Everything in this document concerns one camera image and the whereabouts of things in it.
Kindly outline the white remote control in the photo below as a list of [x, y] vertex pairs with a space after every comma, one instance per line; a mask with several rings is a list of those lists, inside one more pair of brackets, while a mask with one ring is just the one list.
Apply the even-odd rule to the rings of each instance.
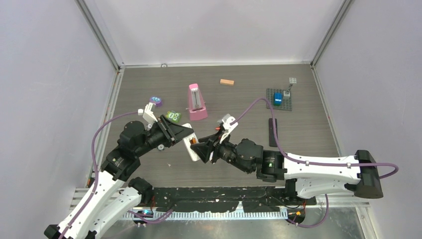
[[191, 133], [190, 135], [188, 135], [187, 137], [184, 137], [183, 138], [183, 142], [184, 142], [184, 145], [185, 145], [185, 147], [186, 147], [186, 149], [187, 149], [187, 152], [188, 152], [188, 154], [189, 154], [189, 156], [190, 156], [190, 158], [191, 158], [191, 160], [193, 161], [193, 162], [196, 162], [196, 161], [199, 161], [201, 158], [198, 156], [198, 154], [197, 153], [195, 153], [192, 149], [191, 149], [191, 143], [190, 143], [190, 139], [192, 139], [192, 138], [195, 138], [196, 140], [197, 140], [197, 143], [198, 143], [198, 138], [197, 138], [197, 136], [196, 136], [196, 134], [193, 132], [193, 133]]

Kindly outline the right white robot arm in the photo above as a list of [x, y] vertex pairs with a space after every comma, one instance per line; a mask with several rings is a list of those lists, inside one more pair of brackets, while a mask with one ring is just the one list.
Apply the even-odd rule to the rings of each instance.
[[187, 149], [193, 161], [216, 163], [221, 159], [246, 174], [255, 173], [264, 182], [284, 181], [284, 198], [293, 205], [339, 192], [364, 199], [384, 196], [376, 162], [367, 150], [346, 157], [309, 157], [265, 150], [246, 138], [233, 144], [228, 138], [213, 137], [190, 140]]

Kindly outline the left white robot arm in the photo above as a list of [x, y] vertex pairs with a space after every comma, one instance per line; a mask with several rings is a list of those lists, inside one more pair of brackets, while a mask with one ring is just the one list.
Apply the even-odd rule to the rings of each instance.
[[194, 133], [190, 127], [171, 122], [161, 115], [146, 130], [140, 121], [128, 122], [112, 150], [95, 171], [95, 181], [74, 210], [59, 224], [49, 225], [49, 239], [100, 239], [128, 210], [152, 202], [153, 187], [132, 173], [140, 157], [162, 145], [171, 147]]

